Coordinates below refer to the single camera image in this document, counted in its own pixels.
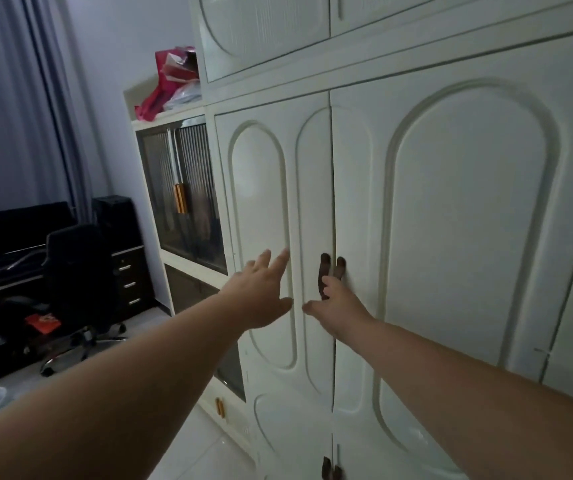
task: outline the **person's left arm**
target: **person's left arm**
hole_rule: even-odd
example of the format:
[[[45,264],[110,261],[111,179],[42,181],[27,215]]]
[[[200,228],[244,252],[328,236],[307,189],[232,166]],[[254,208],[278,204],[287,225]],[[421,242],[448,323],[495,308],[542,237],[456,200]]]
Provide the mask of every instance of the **person's left arm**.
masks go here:
[[[241,334],[290,310],[289,254],[247,264],[217,294],[75,366],[0,411],[0,478],[146,479]]]

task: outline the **black office chair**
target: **black office chair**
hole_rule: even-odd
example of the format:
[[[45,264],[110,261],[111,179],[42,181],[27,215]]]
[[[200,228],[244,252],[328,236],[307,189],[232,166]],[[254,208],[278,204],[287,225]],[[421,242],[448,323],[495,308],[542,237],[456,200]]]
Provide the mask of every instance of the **black office chair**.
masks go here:
[[[49,234],[46,242],[44,278],[51,296],[45,307],[32,303],[40,314],[50,312],[62,325],[57,336],[71,336],[70,347],[50,357],[40,373],[50,376],[54,363],[61,357],[79,352],[81,360],[98,344],[114,344],[125,337],[111,337],[109,331],[117,309],[117,281],[108,243],[99,229],[91,224],[67,227]],[[26,304],[26,300],[10,298]],[[126,331],[118,323],[119,333]]]

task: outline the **plastic bag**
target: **plastic bag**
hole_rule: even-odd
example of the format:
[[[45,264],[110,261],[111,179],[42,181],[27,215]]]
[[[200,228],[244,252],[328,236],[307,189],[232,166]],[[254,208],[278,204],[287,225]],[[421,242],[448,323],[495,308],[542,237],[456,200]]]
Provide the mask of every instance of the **plastic bag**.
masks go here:
[[[176,47],[155,52],[158,67],[158,85],[139,106],[135,116],[141,121],[152,121],[163,111],[164,104],[187,81],[199,79],[194,47]]]
[[[164,103],[164,111],[171,111],[182,104],[202,99],[202,87],[199,80],[191,80],[175,91],[175,94]]]

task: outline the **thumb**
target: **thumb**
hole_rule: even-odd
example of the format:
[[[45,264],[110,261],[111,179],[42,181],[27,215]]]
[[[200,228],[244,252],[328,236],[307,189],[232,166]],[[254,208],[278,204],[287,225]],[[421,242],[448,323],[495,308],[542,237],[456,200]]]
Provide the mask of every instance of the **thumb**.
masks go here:
[[[319,317],[322,314],[322,310],[323,310],[324,306],[326,306],[326,303],[323,301],[311,300],[311,301],[307,301],[305,304],[303,304],[302,311],[304,313],[306,313],[307,315],[311,315],[311,316],[319,319]]]
[[[293,298],[280,298],[279,310],[280,316],[288,313],[293,307]]]

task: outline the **person's right arm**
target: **person's right arm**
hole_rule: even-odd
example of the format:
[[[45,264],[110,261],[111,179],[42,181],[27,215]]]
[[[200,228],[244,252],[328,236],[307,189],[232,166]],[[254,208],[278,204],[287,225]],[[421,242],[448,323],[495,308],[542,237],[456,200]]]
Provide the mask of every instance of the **person's right arm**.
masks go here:
[[[305,313],[362,355],[471,480],[573,479],[573,398],[375,320],[323,280],[329,299]]]

